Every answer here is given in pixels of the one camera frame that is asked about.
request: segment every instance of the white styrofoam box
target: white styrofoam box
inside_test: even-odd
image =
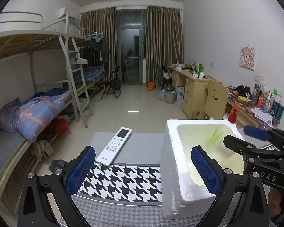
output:
[[[244,138],[227,120],[168,120],[161,155],[162,210],[165,219],[204,214],[215,195],[209,193],[191,161],[200,145],[222,168],[242,174],[242,156],[223,144],[226,135]]]
[[[178,87],[177,103],[183,102],[183,96],[184,96],[184,87]]]

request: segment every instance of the white remote control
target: white remote control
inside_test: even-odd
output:
[[[126,142],[131,132],[132,129],[121,127],[120,130],[116,133],[116,135],[114,135],[111,141],[99,154],[96,159],[96,162],[105,166],[109,166],[116,157],[117,153],[120,151],[123,144]]]

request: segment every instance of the remote control screen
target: remote control screen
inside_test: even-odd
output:
[[[122,138],[125,138],[126,134],[129,132],[129,130],[125,130],[125,129],[122,129],[120,130],[120,132],[117,134],[118,137],[122,137]]]

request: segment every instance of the door frame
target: door frame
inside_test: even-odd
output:
[[[120,12],[141,12],[141,25],[128,25],[128,26],[120,26]],[[120,71],[118,73],[118,78],[121,80],[121,84],[123,85],[142,85],[143,83],[143,60],[144,60],[144,14],[143,12],[147,12],[147,9],[122,9],[117,10],[117,66],[121,66],[121,30],[123,29],[139,29],[139,81],[135,83],[125,83],[122,82],[122,69],[120,67]]]

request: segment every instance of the orange box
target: orange box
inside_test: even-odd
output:
[[[148,87],[148,90],[153,91],[154,90],[154,83],[153,82],[148,82],[147,87]]]

